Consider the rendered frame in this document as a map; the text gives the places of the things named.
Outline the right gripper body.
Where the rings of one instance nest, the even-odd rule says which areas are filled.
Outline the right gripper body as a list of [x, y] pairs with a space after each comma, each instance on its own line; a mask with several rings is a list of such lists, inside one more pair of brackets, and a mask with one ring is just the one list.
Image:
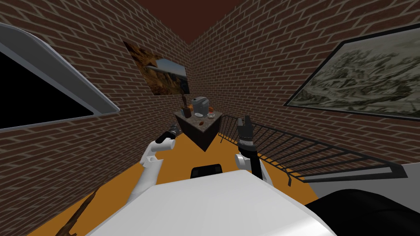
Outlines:
[[253, 126], [237, 126], [237, 132], [240, 140], [253, 140]]

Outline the dark cabinet with stone top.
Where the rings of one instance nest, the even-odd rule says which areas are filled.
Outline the dark cabinet with stone top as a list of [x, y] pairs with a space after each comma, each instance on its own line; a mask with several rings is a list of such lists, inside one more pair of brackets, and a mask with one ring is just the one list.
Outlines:
[[222, 113], [209, 107], [206, 97], [191, 100], [191, 106], [182, 95], [183, 107], [174, 113], [181, 132], [190, 138], [201, 150], [206, 151], [219, 132]]

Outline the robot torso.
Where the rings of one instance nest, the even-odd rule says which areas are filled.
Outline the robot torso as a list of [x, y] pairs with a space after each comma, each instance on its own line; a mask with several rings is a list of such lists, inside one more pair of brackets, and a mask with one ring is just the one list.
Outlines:
[[336, 236], [309, 208], [246, 170], [156, 179], [144, 170], [127, 204], [87, 236]]

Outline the brown wooden stick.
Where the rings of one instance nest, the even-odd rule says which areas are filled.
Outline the brown wooden stick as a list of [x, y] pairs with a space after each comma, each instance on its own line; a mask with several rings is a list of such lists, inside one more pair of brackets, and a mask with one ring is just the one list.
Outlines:
[[81, 206], [76, 210], [76, 212], [72, 215], [72, 217], [67, 221], [67, 223], [55, 234], [55, 236], [77, 236], [77, 233], [70, 233], [70, 230], [73, 228], [74, 224], [77, 222], [79, 217], [82, 215], [82, 213], [85, 211], [87, 206], [90, 204], [90, 202], [93, 200], [93, 198], [96, 195], [96, 192], [98, 189], [96, 189], [82, 204]]

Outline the grey framed dark window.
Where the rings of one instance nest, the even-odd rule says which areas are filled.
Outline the grey framed dark window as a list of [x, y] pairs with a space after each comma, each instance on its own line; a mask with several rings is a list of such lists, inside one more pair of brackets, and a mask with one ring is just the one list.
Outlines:
[[119, 111], [46, 42], [0, 23], [0, 132]]

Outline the brown landscape wall picture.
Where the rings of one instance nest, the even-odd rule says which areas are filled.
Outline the brown landscape wall picture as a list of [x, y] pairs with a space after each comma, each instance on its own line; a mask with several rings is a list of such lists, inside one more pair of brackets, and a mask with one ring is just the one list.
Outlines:
[[153, 95], [189, 94], [185, 67], [123, 42]]

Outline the black framed grey wall picture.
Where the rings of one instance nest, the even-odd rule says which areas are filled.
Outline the black framed grey wall picture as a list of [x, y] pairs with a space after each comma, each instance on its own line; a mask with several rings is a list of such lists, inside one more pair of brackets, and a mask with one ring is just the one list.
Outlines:
[[342, 41], [285, 105], [420, 121], [420, 23]]

